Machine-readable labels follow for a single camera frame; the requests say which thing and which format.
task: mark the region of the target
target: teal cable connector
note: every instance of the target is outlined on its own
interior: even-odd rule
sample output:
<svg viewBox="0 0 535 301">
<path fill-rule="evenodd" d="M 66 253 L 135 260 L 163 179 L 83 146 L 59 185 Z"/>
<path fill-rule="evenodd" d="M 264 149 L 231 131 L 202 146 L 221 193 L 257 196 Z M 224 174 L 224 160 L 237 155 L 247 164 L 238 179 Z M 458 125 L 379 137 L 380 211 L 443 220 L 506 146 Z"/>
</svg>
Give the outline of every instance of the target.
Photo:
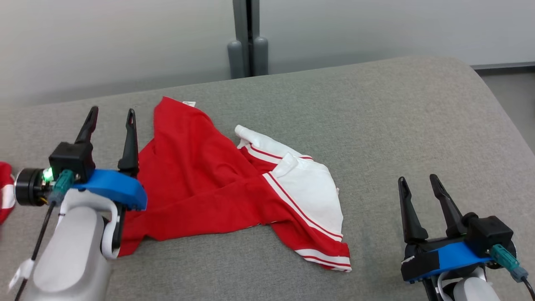
<svg viewBox="0 0 535 301">
<path fill-rule="evenodd" d="M 71 170 L 65 169 L 62 171 L 52 188 L 52 192 L 48 195 L 48 203 L 61 204 L 67 191 L 74 185 L 74 180 L 75 176 Z"/>
<path fill-rule="evenodd" d="M 511 277 L 513 277 L 516 282 L 520 283 L 522 282 L 523 277 L 528 277 L 528 271 L 521 267 L 519 260 L 509 253 L 509 251 L 502 245 L 493 245 L 490 255 L 494 261 L 511 273 Z"/>
</svg>

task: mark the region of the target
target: gray floor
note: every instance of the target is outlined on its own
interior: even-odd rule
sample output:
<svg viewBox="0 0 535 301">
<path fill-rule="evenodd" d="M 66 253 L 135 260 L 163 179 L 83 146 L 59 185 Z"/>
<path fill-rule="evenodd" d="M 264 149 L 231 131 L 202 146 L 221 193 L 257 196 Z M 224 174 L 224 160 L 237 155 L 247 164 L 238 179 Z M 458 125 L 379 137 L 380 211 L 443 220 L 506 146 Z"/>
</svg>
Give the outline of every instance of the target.
<svg viewBox="0 0 535 301">
<path fill-rule="evenodd" d="M 535 72 L 480 75 L 535 153 Z"/>
</svg>

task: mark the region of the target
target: green led light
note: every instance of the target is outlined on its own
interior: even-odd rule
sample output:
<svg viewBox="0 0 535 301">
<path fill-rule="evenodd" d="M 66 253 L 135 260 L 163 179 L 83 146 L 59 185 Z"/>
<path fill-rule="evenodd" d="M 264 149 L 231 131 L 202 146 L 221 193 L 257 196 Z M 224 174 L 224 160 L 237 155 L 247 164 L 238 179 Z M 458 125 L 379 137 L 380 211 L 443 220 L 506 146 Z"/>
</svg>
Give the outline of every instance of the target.
<svg viewBox="0 0 535 301">
<path fill-rule="evenodd" d="M 43 180 L 45 180 L 46 182 L 51 182 L 54 180 L 54 173 L 52 172 L 52 167 L 43 170 Z"/>
</svg>

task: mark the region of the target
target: blue bracket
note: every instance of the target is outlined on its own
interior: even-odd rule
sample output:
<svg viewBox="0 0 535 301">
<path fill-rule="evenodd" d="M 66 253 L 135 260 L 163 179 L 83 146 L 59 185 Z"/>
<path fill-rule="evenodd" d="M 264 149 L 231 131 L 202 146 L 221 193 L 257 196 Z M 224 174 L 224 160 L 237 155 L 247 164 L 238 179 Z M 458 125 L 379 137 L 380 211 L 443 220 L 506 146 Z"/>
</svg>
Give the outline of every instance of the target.
<svg viewBox="0 0 535 301">
<path fill-rule="evenodd" d="M 431 252 L 426 252 L 422 254 L 417 254 L 413 259 L 407 260 L 402 263 L 403 270 L 416 270 L 418 268 L 425 268 L 425 262 L 419 262 L 419 258 L 422 257 L 437 257 L 438 256 L 438 268 L 433 269 L 429 272 L 418 275 L 411 279 L 406 280 L 407 282 L 416 282 L 421 279 L 429 278 L 434 275 L 439 275 L 443 272 L 448 272 L 462 267 L 471 266 L 474 264 L 484 264 L 486 262 L 492 261 L 492 258 L 489 257 L 477 257 L 464 242 L 452 243 L 441 248 L 438 248 Z"/>
<path fill-rule="evenodd" d="M 75 189 L 87 189 L 130 210 L 147 209 L 147 193 L 141 183 L 115 170 L 95 169 L 87 183 L 74 184 Z"/>
</svg>

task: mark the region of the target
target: red and white shirt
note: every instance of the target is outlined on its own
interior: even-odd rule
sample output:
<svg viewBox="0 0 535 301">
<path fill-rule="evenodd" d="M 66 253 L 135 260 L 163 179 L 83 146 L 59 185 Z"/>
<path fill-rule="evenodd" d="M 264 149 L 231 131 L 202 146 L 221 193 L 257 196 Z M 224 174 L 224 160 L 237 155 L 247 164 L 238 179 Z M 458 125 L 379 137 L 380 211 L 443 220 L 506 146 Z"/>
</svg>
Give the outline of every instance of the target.
<svg viewBox="0 0 535 301">
<path fill-rule="evenodd" d="M 5 219 L 11 213 L 15 206 L 11 165 L 5 162 L 0 162 L 0 189 L 2 189 L 2 206 L 0 207 L 1 225 L 4 223 Z"/>
<path fill-rule="evenodd" d="M 166 240 L 270 225 L 310 262 L 351 271 L 337 188 L 323 164 L 241 125 L 236 148 L 202 111 L 164 97 L 140 152 L 148 204 L 128 212 L 120 255 Z"/>
</svg>

